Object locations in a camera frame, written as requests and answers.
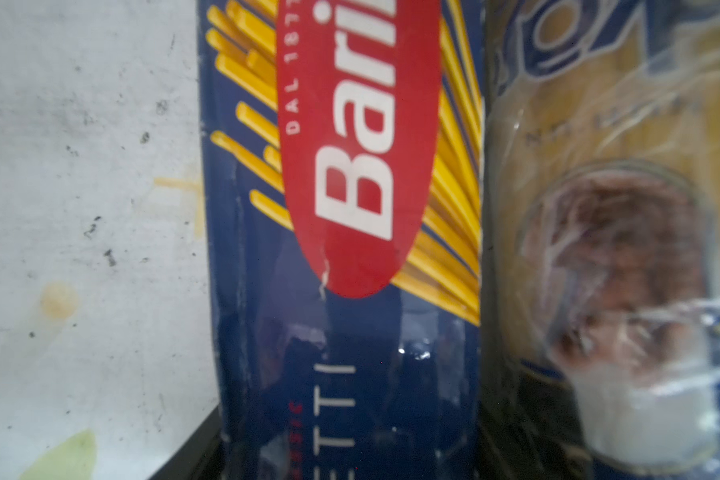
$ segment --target red oval logo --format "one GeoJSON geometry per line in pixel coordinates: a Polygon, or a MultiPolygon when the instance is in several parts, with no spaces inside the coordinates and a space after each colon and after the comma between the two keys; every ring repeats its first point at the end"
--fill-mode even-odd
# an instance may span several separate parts
{"type": "Polygon", "coordinates": [[[438,136],[439,0],[281,0],[286,204],[327,288],[379,292],[422,225],[438,136]]]}

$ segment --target transparent plastic wrap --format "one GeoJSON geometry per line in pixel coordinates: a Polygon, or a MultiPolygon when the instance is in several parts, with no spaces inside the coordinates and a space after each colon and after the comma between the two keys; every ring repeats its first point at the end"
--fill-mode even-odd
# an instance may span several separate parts
{"type": "Polygon", "coordinates": [[[720,479],[720,1],[493,0],[489,37],[496,422],[541,478],[720,479]]]}
{"type": "Polygon", "coordinates": [[[229,478],[472,478],[482,2],[198,5],[229,478]]]}

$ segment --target white surface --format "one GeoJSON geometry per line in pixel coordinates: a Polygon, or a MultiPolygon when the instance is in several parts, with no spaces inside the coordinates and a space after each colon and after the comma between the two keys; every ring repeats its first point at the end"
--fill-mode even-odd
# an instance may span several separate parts
{"type": "Polygon", "coordinates": [[[0,479],[86,428],[94,479],[147,478],[217,402],[197,198],[153,183],[200,177],[195,27],[181,0],[0,0],[0,479]]]}

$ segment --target barilla box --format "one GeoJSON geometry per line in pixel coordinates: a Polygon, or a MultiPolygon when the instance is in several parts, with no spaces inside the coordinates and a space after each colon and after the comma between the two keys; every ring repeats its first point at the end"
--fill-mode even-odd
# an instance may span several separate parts
{"type": "Polygon", "coordinates": [[[542,478],[720,480],[720,0],[488,5],[497,424],[542,478]]]}
{"type": "Polygon", "coordinates": [[[472,478],[478,0],[199,1],[231,478],[472,478]]]}

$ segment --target barilla logo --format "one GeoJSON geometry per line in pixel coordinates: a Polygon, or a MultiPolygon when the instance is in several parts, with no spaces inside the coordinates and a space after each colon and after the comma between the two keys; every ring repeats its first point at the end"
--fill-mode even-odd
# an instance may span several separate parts
{"type": "MultiPolygon", "coordinates": [[[[513,5],[510,0],[499,4],[494,15],[504,14],[513,5]]],[[[527,4],[526,0],[514,4],[493,55],[491,85],[497,96],[521,74],[545,80],[588,58],[612,52],[633,26],[640,28],[648,72],[667,72],[675,67],[676,30],[720,18],[720,0],[547,0],[526,13],[527,4]],[[558,38],[543,40],[544,23],[560,8],[572,9],[574,20],[558,38]]]]}
{"type": "Polygon", "coordinates": [[[439,0],[281,0],[285,195],[307,261],[349,298],[384,288],[422,225],[438,136],[439,0]]]}

